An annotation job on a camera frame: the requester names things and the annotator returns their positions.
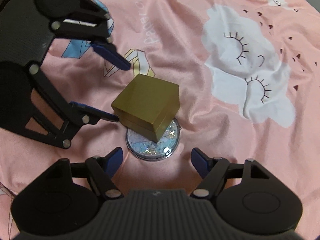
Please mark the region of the round glitter compact mirror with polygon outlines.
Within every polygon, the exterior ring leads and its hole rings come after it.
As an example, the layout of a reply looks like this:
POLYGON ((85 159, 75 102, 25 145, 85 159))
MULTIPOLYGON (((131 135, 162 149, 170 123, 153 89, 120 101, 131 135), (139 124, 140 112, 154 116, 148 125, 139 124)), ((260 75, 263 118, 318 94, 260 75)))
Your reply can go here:
POLYGON ((178 147, 180 124, 173 118, 158 142, 153 142, 142 135, 127 129, 126 144, 131 153, 145 161, 160 161, 170 157, 178 147))

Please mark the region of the gold cube box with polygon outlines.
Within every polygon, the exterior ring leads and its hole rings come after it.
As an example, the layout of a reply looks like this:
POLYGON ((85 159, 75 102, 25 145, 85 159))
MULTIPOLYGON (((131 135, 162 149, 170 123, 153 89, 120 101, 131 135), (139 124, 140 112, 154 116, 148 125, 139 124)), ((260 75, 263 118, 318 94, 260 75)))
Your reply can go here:
POLYGON ((179 86, 138 74, 111 107, 125 127, 158 142, 180 109, 179 86))

